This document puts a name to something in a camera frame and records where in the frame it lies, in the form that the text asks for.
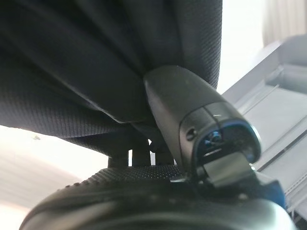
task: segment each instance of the textured black plastic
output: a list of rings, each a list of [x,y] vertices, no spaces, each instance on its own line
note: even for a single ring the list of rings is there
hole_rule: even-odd
[[[224,99],[202,78],[179,66],[157,68],[145,75],[144,82],[157,125],[177,164],[182,166],[180,123],[194,110]]]

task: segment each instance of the black plastic housing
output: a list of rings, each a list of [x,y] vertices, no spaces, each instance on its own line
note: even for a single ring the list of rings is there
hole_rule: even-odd
[[[144,82],[157,125],[188,175],[197,177],[198,166],[235,151],[250,163],[259,159],[255,129],[199,76],[165,66],[148,73]]]

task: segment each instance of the chair backrest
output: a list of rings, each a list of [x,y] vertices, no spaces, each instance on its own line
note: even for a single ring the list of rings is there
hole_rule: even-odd
[[[53,135],[110,165],[171,163],[142,78],[179,65],[217,86],[222,0],[14,0],[0,7],[0,125]],[[148,146],[147,139],[152,141]]]

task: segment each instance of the black mesh fabric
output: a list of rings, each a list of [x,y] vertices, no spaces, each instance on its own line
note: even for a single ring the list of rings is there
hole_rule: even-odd
[[[151,180],[170,180],[181,176],[176,165],[127,167],[125,169],[102,169],[83,183],[140,182]]]
[[[216,87],[221,22],[222,0],[2,1],[0,125],[114,159],[145,138],[165,152],[142,77],[179,65]]]

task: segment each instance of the black fabric upholstery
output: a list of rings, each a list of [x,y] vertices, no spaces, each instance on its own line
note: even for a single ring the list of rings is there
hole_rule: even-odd
[[[216,87],[221,23],[222,0],[3,1],[0,125],[63,138],[114,161],[135,149],[144,159],[134,164],[147,165],[147,138],[151,150],[169,151],[142,76],[179,65]]]

